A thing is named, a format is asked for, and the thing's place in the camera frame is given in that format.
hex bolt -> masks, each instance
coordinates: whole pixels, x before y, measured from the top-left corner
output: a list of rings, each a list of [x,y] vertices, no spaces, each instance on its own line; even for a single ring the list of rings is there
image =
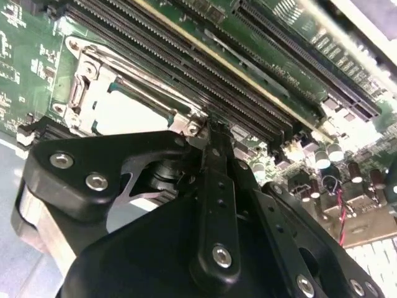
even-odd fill
[[[304,295],[307,298],[313,298],[314,297],[313,285],[302,274],[298,275],[297,284],[298,284],[299,289],[302,291],[302,293],[304,293]]]
[[[351,279],[350,284],[352,285],[353,290],[357,295],[359,295],[361,297],[363,297],[365,295],[364,289],[355,279]]]
[[[212,257],[215,263],[222,268],[229,268],[231,266],[231,255],[229,251],[222,246],[217,245],[213,248]]]
[[[281,189],[281,187],[280,186],[278,186],[278,185],[274,185],[273,186],[273,188],[274,188],[274,191],[277,193],[277,194],[282,194],[283,193],[283,190]]]
[[[55,153],[50,157],[50,163],[58,169],[68,169],[73,165],[74,161],[66,153]]]
[[[91,174],[86,178],[86,184],[93,191],[104,191],[107,189],[108,182],[101,174]]]

black bracket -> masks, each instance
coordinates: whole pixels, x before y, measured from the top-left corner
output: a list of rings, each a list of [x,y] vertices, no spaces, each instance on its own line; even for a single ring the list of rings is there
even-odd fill
[[[30,151],[23,179],[41,200],[76,220],[95,222],[106,218],[119,196],[120,175],[132,175],[132,188],[150,163],[180,159],[189,151],[184,138],[169,131],[43,142]],[[56,154],[70,158],[72,165],[54,166]],[[106,180],[105,189],[87,186],[92,174]]]
[[[198,250],[190,272],[204,291],[224,293],[240,274],[234,183],[227,173],[233,148],[224,126],[208,122],[208,128],[210,143],[203,151],[202,172],[197,183]]]
[[[82,231],[73,239],[78,259],[62,297],[384,297],[298,200],[275,183],[259,188],[249,166],[234,157],[226,126],[207,125],[209,142],[199,154],[173,132],[32,148],[19,196],[29,191],[44,202],[64,238]],[[89,186],[91,175],[105,186]],[[116,198],[162,190],[179,193],[97,241]],[[98,234],[86,248],[80,240],[90,227]]]

black plastic mount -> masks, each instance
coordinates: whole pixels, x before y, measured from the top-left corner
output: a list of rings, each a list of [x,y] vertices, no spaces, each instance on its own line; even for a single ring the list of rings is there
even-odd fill
[[[155,176],[174,178],[176,199],[104,236],[80,253],[59,296],[90,297],[384,297],[300,203],[281,186],[259,188],[249,166],[233,155],[230,132],[208,121],[200,154],[172,132],[57,140],[32,148],[25,186],[37,198],[87,226],[107,216],[122,193],[120,175],[132,173],[136,195],[153,164]],[[52,154],[73,157],[68,169]],[[89,189],[90,173],[108,188]],[[150,182],[153,190],[156,183]],[[377,296],[366,287],[373,286]]]
[[[34,134],[34,138],[30,144],[19,143],[17,138],[17,146],[23,150],[29,150],[34,144],[42,141],[79,138],[78,135],[71,133],[67,127],[55,122],[47,116],[43,116],[40,120],[31,124],[20,125],[18,127],[18,134],[27,138],[29,138],[31,134]]]

capacitor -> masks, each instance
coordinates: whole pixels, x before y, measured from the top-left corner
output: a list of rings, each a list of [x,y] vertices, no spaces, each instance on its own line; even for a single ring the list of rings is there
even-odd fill
[[[301,197],[301,200],[302,200],[302,202],[304,202],[304,203],[307,203],[307,202],[309,202],[310,201],[310,190],[305,190],[305,191],[302,191],[301,192],[301,194],[300,194],[300,197]]]
[[[318,199],[320,197],[320,190],[318,187],[318,182],[315,179],[310,180],[310,196],[313,199]]]
[[[331,165],[328,154],[324,150],[317,151],[314,158],[318,169],[326,169]]]
[[[343,150],[341,146],[337,143],[333,143],[327,148],[328,156],[329,159],[333,162],[338,162],[344,159],[345,154],[343,153]]]
[[[370,171],[370,178],[375,189],[384,189],[386,187],[383,175],[379,169],[372,169]]]
[[[353,183],[361,183],[362,182],[362,175],[360,171],[360,166],[358,163],[352,161],[347,165],[349,169],[350,179]]]

